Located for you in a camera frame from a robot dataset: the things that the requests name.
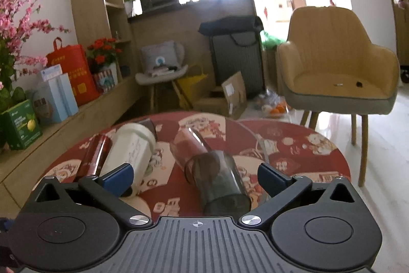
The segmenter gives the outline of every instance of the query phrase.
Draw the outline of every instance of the light blue box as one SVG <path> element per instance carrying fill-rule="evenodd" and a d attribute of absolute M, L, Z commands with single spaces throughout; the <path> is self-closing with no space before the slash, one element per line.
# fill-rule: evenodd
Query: light blue box
<path fill-rule="evenodd" d="M 39 83 L 31 100 L 42 125 L 60 123 L 68 118 L 57 78 Z"/>
<path fill-rule="evenodd" d="M 78 105 L 75 101 L 68 74 L 59 75 L 57 77 L 57 83 L 68 115 L 74 116 L 78 112 Z"/>
<path fill-rule="evenodd" d="M 62 74 L 63 74 L 63 70 L 61 69 L 61 65 L 57 64 L 57 65 L 41 70 L 40 78 L 42 79 L 42 81 L 48 81 Z"/>

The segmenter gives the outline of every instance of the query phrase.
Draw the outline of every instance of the chair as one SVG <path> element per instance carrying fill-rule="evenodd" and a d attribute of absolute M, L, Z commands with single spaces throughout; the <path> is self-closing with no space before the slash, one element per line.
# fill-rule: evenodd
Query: chair
<path fill-rule="evenodd" d="M 352 144 L 356 115 L 362 117 L 361 167 L 365 182 L 368 115 L 389 114 L 397 95 L 400 73 L 396 54 L 373 45 L 356 14 L 345 8 L 298 8 L 292 15 L 288 42 L 278 47 L 278 62 L 286 101 L 312 111 L 315 129 L 322 111 L 351 114 Z"/>
<path fill-rule="evenodd" d="M 185 48 L 183 45 L 180 43 L 175 43 L 175 51 L 176 51 L 176 57 L 177 61 L 179 64 L 183 64 L 183 61 L 185 59 Z M 145 71 L 145 64 L 144 61 L 141 60 L 143 70 Z M 151 114 L 154 114 L 157 111 L 157 94 L 155 93 L 157 89 L 157 85 L 161 83 L 167 83 L 169 81 L 172 82 L 173 89 L 175 90 L 177 96 L 179 99 L 184 99 L 187 103 L 187 106 L 189 108 L 192 108 L 192 104 L 189 101 L 189 99 L 186 97 L 185 93 L 177 83 L 177 79 L 183 77 L 187 70 L 189 68 L 189 65 L 184 65 L 180 70 L 177 70 L 173 73 L 165 74 L 165 75 L 159 75 L 157 77 L 150 77 L 149 75 L 145 73 L 137 73 L 135 75 L 135 80 L 136 82 L 141 85 L 141 86 L 150 86 L 150 96 L 151 96 Z"/>

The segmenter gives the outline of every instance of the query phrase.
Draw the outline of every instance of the yellow bag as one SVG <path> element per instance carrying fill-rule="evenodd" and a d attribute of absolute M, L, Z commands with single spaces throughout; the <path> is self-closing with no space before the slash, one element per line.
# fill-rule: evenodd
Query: yellow bag
<path fill-rule="evenodd" d="M 191 104 L 199 100 L 205 93 L 201 87 L 206 86 L 205 81 L 208 79 L 208 75 L 203 73 L 203 68 L 199 64 L 189 66 L 188 72 L 194 67 L 199 67 L 201 74 L 192 75 L 190 77 L 188 75 L 187 77 L 177 80 L 180 89 L 185 93 Z M 183 109 L 189 109 L 187 102 L 182 96 L 179 96 L 179 106 Z"/>

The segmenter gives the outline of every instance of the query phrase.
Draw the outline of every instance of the white tile floor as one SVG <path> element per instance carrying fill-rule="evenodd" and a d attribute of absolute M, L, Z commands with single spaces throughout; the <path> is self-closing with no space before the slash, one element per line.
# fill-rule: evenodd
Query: white tile floor
<path fill-rule="evenodd" d="M 251 105 L 241 118 L 261 117 Z M 299 124 L 302 111 L 282 121 Z M 369 116 L 369 151 L 365 185 L 358 188 L 361 126 L 357 118 L 357 145 L 351 145 L 349 115 L 321 113 L 316 131 L 329 138 L 345 156 L 352 184 L 382 230 L 383 242 L 373 269 L 377 273 L 409 272 L 409 85 L 399 89 L 395 107 L 387 116 Z"/>

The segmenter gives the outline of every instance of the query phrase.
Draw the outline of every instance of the silver screw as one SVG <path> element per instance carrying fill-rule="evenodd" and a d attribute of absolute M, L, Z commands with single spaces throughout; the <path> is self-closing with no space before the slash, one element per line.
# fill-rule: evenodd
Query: silver screw
<path fill-rule="evenodd" d="M 246 215 L 241 218 L 241 222 L 245 225 L 257 225 L 261 223 L 261 217 L 256 215 Z"/>
<path fill-rule="evenodd" d="M 133 225 L 145 225 L 149 222 L 149 218 L 144 215 L 134 215 L 129 218 L 129 222 Z"/>

